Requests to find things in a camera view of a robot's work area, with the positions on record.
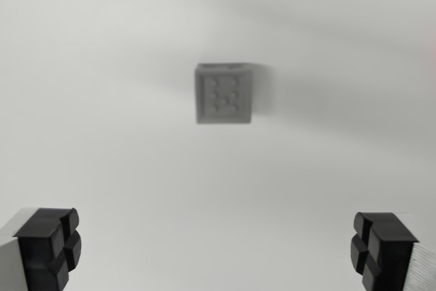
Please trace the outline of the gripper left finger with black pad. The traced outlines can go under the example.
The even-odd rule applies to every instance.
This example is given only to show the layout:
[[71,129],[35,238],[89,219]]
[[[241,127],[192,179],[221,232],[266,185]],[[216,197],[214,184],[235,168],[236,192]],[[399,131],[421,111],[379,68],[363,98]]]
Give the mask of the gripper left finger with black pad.
[[22,208],[1,227],[2,290],[64,290],[82,241],[75,208]]

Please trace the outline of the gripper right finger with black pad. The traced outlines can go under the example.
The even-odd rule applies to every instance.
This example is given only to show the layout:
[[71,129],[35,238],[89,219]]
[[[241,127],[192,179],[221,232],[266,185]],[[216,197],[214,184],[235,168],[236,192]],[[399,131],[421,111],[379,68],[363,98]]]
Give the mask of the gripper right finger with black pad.
[[423,246],[397,215],[358,212],[354,230],[350,258],[365,290],[435,289],[435,252]]

